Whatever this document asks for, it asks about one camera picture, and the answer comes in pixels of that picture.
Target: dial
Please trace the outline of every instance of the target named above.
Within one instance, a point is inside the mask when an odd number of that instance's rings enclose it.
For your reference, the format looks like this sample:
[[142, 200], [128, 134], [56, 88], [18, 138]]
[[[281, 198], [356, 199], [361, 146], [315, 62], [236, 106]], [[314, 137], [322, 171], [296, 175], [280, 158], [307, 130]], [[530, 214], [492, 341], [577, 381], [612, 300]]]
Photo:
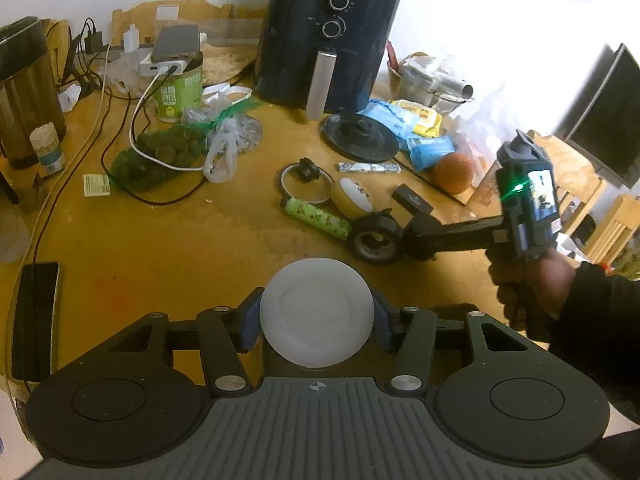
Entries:
[[344, 22], [342, 20], [327, 20], [322, 24], [322, 35], [329, 40], [337, 38], [344, 32]]
[[329, 6], [333, 10], [344, 10], [349, 7], [349, 0], [329, 0]]

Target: fruit in green mesh bag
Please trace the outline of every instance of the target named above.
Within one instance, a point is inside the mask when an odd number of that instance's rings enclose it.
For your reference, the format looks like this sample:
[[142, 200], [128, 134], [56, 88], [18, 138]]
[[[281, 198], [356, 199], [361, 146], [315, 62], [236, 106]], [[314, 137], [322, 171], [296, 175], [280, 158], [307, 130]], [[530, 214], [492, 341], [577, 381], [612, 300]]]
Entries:
[[[138, 149], [165, 164], [188, 168], [201, 156], [206, 133], [183, 124], [168, 130], [138, 136]], [[152, 189], [175, 178], [180, 171], [170, 170], [137, 154], [132, 148], [121, 151], [111, 164], [114, 182], [131, 191]]]

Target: blue snack wrapper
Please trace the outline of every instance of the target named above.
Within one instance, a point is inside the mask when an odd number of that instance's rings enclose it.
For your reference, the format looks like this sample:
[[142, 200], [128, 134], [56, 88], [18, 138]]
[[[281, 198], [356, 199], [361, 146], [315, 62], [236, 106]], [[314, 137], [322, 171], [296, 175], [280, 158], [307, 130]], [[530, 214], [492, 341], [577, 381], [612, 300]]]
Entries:
[[456, 151], [453, 140], [449, 136], [425, 139], [416, 136], [417, 139], [407, 139], [411, 162], [418, 171], [426, 170], [438, 162], [447, 153]]
[[408, 139], [423, 138], [414, 134], [415, 125], [420, 121], [420, 117], [407, 110], [403, 110], [399, 106], [381, 101], [380, 99], [372, 99], [369, 101], [367, 107], [359, 113], [375, 119], [389, 128], [398, 138], [400, 149], [404, 152], [409, 151], [407, 145]]

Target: ridged gray surface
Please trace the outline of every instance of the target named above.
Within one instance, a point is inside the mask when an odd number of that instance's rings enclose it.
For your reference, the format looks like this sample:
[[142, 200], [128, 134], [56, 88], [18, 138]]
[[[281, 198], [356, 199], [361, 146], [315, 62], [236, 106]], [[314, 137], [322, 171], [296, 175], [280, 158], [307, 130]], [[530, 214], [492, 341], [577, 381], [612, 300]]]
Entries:
[[90, 469], [45, 460], [28, 480], [600, 480], [587, 458], [523, 469], [450, 441], [420, 400], [371, 378], [265, 378], [255, 393], [214, 403], [180, 446], [134, 466]]

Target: crosshair logo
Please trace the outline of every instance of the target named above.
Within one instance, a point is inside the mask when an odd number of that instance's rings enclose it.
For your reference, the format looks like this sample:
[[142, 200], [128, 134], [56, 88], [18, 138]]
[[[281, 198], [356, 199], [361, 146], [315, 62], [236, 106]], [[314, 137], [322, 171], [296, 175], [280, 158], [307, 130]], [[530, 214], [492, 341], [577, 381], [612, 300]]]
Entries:
[[320, 381], [316, 381], [313, 384], [310, 384], [309, 387], [315, 391], [316, 394], [319, 394], [322, 390], [327, 389], [329, 386], [327, 386], [324, 383], [321, 383]]

